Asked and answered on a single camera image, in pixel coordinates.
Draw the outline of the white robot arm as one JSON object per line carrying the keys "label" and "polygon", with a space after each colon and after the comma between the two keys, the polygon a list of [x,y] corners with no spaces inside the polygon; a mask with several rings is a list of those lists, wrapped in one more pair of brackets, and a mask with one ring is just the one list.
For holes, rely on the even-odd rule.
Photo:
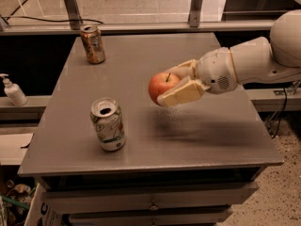
{"label": "white robot arm", "polygon": [[259,37],[230,48],[221,47],[167,71],[180,81],[156,98],[164,107],[193,102],[206,92],[233,91],[248,83],[296,81],[301,76],[301,10],[281,15],[268,39]]}

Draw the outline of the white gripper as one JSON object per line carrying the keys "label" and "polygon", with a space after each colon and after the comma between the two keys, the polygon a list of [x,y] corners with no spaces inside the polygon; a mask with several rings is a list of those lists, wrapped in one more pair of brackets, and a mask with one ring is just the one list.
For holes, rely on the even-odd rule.
{"label": "white gripper", "polygon": [[206,91],[221,94],[238,86],[231,53],[226,47],[206,53],[199,61],[187,60],[166,72],[175,74],[181,81],[157,97],[157,103],[163,107],[194,102]]}

